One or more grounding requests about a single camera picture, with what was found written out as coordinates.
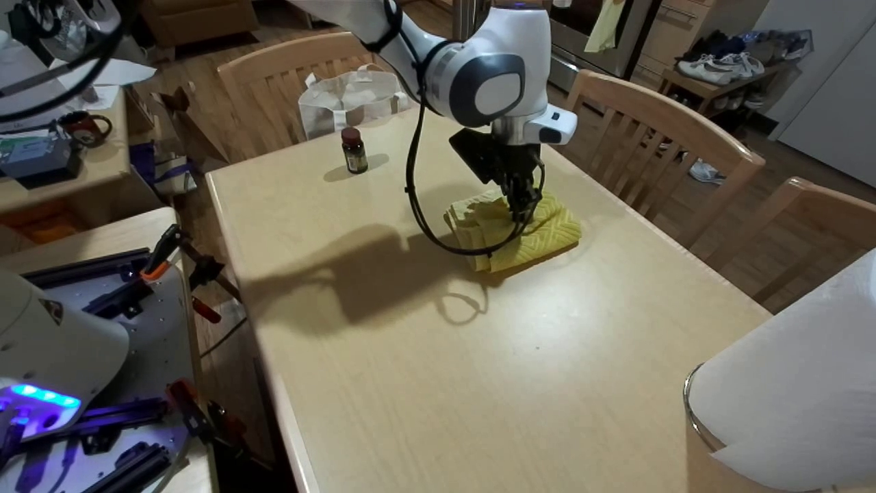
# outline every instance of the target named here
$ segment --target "wooden table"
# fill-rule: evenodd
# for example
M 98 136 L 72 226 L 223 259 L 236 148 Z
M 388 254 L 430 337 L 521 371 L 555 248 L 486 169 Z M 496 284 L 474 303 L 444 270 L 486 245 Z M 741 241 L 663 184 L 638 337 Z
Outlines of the wooden table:
M 46 200 L 72 196 L 92 186 L 121 180 L 132 174 L 128 160 L 128 126 L 125 126 L 125 102 L 117 95 L 109 110 L 95 113 L 111 121 L 111 133 L 103 144 L 81 151 L 81 169 L 72 180 L 58 180 L 50 186 L 25 189 L 14 177 L 0 177 L 0 212 L 29 207 Z
M 300 490 L 757 490 L 704 455 L 681 380 L 768 314 L 545 148 L 578 248 L 503 282 L 427 243 L 416 113 L 207 174 Z M 427 117 L 427 215 L 479 189 Z
M 41 243 L 15 254 L 0 256 L 2 267 L 10 270 L 41 270 L 41 267 L 55 267 L 77 259 L 92 259 L 114 251 L 128 251 L 128 248 L 141 248 L 152 245 L 155 237 L 176 225 L 176 211 L 173 207 L 155 207 L 122 221 L 111 221 L 55 243 Z M 185 451 L 185 464 L 173 474 L 166 482 L 166 493 L 211 493 L 215 485 L 215 471 L 214 471 L 214 456 L 211 451 L 191 437 L 189 451 Z

